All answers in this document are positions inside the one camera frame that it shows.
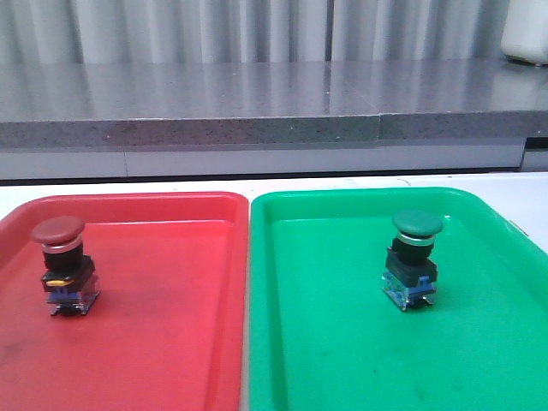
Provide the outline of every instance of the stain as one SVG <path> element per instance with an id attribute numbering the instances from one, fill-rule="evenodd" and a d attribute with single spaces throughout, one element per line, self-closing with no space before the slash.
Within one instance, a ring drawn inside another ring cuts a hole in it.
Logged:
<path id="1" fill-rule="evenodd" d="M 414 388 L 413 388 L 413 393 L 422 402 L 426 401 L 426 399 L 428 397 L 428 394 L 427 394 L 426 390 L 423 387 L 417 385 L 416 383 L 415 383 Z"/>
<path id="2" fill-rule="evenodd" d="M 0 366 L 7 364 L 9 360 L 13 360 L 23 351 L 24 342 L 10 342 L 2 346 L 0 354 Z"/>

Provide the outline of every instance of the green button cap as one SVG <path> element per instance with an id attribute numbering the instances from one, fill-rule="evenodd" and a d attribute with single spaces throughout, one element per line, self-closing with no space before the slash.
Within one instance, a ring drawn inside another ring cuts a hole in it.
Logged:
<path id="1" fill-rule="evenodd" d="M 394 214 L 392 223 L 398 231 L 410 235 L 428 237 L 439 233 L 444 227 L 441 218 L 422 210 L 401 210 Z"/>

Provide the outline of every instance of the gray countertop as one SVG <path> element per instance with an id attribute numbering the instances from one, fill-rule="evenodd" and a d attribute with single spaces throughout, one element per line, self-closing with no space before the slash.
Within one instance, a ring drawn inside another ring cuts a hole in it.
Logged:
<path id="1" fill-rule="evenodd" d="M 479 144 L 513 167 L 546 135 L 548 68 L 503 59 L 0 66 L 0 156 Z"/>

